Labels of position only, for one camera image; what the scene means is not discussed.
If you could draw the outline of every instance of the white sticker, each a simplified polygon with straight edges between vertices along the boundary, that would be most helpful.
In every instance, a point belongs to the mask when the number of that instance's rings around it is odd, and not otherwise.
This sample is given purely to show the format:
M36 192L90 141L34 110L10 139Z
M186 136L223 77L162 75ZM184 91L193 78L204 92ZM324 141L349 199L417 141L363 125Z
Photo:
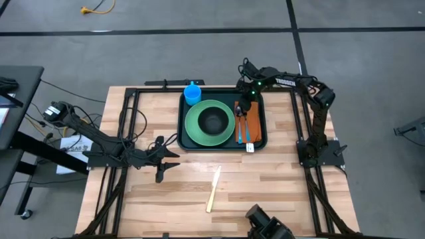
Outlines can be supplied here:
M246 144L246 151L248 153L253 153L254 152L254 144L253 143L247 143Z
M56 109L55 107L53 107L53 106L49 106L49 107L48 107L48 109L49 109L50 111L52 111L52 112L56 113L56 114L59 114L59 113L60 113L60 111L59 111L58 109Z
M50 110L46 110L45 113L50 115L50 116L53 114L53 112L51 112Z

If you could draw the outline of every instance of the black table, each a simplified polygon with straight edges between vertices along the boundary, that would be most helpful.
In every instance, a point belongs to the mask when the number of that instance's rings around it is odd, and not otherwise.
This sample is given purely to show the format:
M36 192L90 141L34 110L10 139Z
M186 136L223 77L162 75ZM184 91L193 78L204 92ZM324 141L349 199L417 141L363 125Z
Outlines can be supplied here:
M40 84L44 68L40 66L0 66L0 76L15 79L19 87L10 92L23 103L21 108L11 108L0 128L0 205L6 195L15 172L33 176L37 166L21 161L24 151L88 175L87 164L65 152L18 131L34 94ZM15 214L22 214L32 186L26 187Z

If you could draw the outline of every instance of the concrete floor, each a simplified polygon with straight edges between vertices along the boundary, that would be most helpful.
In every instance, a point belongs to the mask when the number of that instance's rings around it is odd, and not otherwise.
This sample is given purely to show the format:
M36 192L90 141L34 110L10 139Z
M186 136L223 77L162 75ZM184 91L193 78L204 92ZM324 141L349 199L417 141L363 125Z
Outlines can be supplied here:
M0 31L290 27L283 0L125 0L107 15L79 13L81 6L97 2L11 0ZM298 27L425 26L421 0L293 2ZM344 156L361 231L423 238L425 202L419 190L425 188L425 149L395 137L392 129L425 116L425 32L300 37L309 73L337 95L331 114L338 138L349 146ZM236 67L245 56L257 66L298 72L291 33L0 37L0 64L44 66L43 80L100 100L111 85L142 85L146 80L202 78L207 84L235 84ZM102 104L41 84L33 102L44 109L52 100L90 113L103 111ZM38 117L32 107L29 113ZM27 122L21 130L41 139ZM25 160L34 158L27 155ZM25 177L17 173L14 180ZM26 221L13 216L22 190L23 185L13 185L0 207L0 238L74 233L83 186L35 189L28 206L36 214Z

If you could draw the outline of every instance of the wooden tabletop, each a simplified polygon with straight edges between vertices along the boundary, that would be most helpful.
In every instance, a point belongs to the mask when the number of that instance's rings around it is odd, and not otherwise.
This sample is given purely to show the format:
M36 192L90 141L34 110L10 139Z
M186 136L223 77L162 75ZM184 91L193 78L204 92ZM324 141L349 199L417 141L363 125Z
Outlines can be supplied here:
M123 86L112 86L109 90L100 126L108 135L117 134L118 114L125 90ZM146 115L148 124L136 147L146 149L157 136L164 135L167 139L177 132L180 95L141 94L139 110ZM268 131L268 142L262 150L255 153L186 152L175 142L168 148L180 158L164 158L163 161L179 162L181 165L166 171L164 181L159 184L155 183L156 168L137 170L132 167L127 176L118 237L156 237L164 232L179 237L246 236L250 224L244 215L256 203L270 217L280 219L296 236L315 235L304 171L298 163L297 132L290 94L270 92L262 95ZM301 123L306 129L301 104L297 100ZM137 116L135 132L143 127L143 118ZM335 137L330 116L325 133L328 137ZM211 182L219 165L222 169L212 212L206 213ZM332 166L322 167L322 170L329 202L347 225L358 231L344 174ZM76 233L83 231L94 217L103 172L103 168L94 169L88 176ZM319 202L317 204L322 231L326 231L323 209ZM113 205L107 232L111 232L114 211Z

